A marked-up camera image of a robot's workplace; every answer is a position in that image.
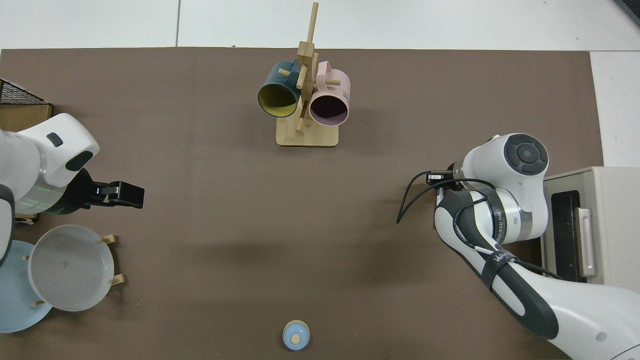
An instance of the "white floor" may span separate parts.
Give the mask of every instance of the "white floor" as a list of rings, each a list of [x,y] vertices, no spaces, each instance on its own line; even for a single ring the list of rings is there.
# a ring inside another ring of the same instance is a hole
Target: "white floor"
[[[640,26],[613,0],[319,2],[318,48],[591,51],[605,165],[640,167]],[[0,0],[0,49],[296,47],[311,3]]]

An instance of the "black cable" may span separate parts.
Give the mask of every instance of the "black cable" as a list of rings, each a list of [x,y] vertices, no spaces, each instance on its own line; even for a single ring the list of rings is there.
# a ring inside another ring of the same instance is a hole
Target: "black cable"
[[[428,192],[429,190],[432,189],[437,189],[437,188],[441,188],[447,184],[451,184],[451,183],[458,183],[460,181],[470,181],[473,183],[481,183],[481,184],[485,184],[486,186],[489,186],[492,189],[495,189],[495,186],[491,183],[489,183],[488,181],[484,181],[484,180],[480,180],[480,179],[471,179],[471,178],[462,178],[462,179],[448,179],[448,180],[442,180],[436,184],[433,184],[431,186],[429,186],[428,188],[424,189],[423,191],[421,191],[420,193],[418,193],[418,195],[416,195],[405,207],[404,206],[404,202],[406,200],[407,195],[409,194],[409,189],[411,188],[411,185],[413,184],[413,182],[420,176],[424,175],[424,174],[428,174],[428,171],[423,171],[419,174],[417,174],[416,176],[413,177],[413,179],[409,182],[409,185],[406,187],[406,191],[404,192],[403,198],[402,198],[402,203],[400,203],[400,210],[398,211],[398,217],[396,218],[396,224],[400,223],[400,220],[402,220],[402,217],[404,216],[404,214],[406,213],[407,210],[409,210],[409,208],[411,207],[411,205],[413,205],[413,203],[418,200],[421,196],[423,196],[426,192]]]
[[[524,267],[527,270],[539,271],[541,273],[544,273],[544,274],[547,274],[547,275],[553,277],[554,279],[564,280],[562,277],[560,277],[560,276],[554,274],[553,272],[551,272],[551,271],[549,271],[549,270],[547,270],[545,268],[542,268],[542,267],[540,267],[538,265],[534,265],[534,264],[528,263],[526,261],[522,261],[522,260],[520,260],[518,258],[513,259],[512,261],[514,263],[518,264],[518,265],[522,265],[522,267]]]
[[[481,199],[474,200],[470,204],[464,205],[462,208],[458,210],[456,215],[453,217],[453,232],[456,233],[456,236],[458,237],[458,239],[460,239],[460,241],[462,241],[466,246],[474,250],[476,249],[476,246],[471,244],[469,241],[467,241],[464,235],[462,235],[462,233],[460,232],[460,228],[458,227],[458,217],[460,217],[460,214],[462,214],[462,211],[464,209],[470,208],[476,204],[480,204],[481,202],[486,201],[486,195],[483,193],[481,193],[481,195],[483,196]]]

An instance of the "blue mug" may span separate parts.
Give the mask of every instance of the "blue mug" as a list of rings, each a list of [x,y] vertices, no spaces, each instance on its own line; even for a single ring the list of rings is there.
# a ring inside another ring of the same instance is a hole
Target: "blue mug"
[[[274,117],[288,117],[296,111],[300,90],[296,88],[298,82],[298,61],[281,61],[273,66],[258,92],[258,103],[269,115]]]

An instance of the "black button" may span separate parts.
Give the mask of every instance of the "black button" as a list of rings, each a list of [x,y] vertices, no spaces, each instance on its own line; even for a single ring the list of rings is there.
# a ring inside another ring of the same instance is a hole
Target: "black button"
[[[545,146],[539,142],[536,142],[536,147],[538,148],[538,151],[540,151],[540,160],[544,162],[549,161],[549,155],[547,154],[547,150],[545,149]]]
[[[533,164],[538,160],[539,154],[535,146],[529,143],[523,143],[518,146],[518,157],[528,164]]]
[[[84,164],[86,164],[87,161],[91,160],[92,157],[93,157],[93,153],[91,151],[85,150],[79,153],[78,155],[74,156],[73,159],[67,161],[67,164],[65,165],[65,167],[67,168],[67,170],[70,170],[70,171],[78,171],[82,169]]]
[[[513,168],[517,168],[520,164],[520,158],[518,157],[516,147],[508,143],[504,147],[504,152],[507,155],[507,161],[509,161],[510,165]]]
[[[522,172],[526,172],[529,175],[537,175],[547,167],[547,163],[538,162],[533,165],[522,165]]]
[[[509,136],[509,142],[514,143],[516,145],[520,145],[521,143],[524,143],[524,142],[535,142],[535,141],[536,139],[534,139],[533,137],[527,134],[515,134],[515,135]]]
[[[47,135],[47,139],[53,144],[53,146],[58,147],[62,145],[62,139],[56,133],[49,133]]]

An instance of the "brown tabletop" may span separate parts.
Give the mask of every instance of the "brown tabletop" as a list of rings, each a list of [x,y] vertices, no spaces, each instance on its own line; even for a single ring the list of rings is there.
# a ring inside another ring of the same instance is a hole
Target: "brown tabletop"
[[[588,53],[318,50],[351,79],[331,149],[284,148],[257,104],[295,49],[3,50],[0,76],[101,146],[96,181],[144,209],[20,227],[117,234],[127,282],[79,313],[0,334],[0,359],[549,359],[433,229],[433,195],[395,224],[411,177],[495,134],[529,133],[547,174],[602,165]],[[424,187],[416,186],[414,191]],[[301,352],[283,326],[305,321]]]

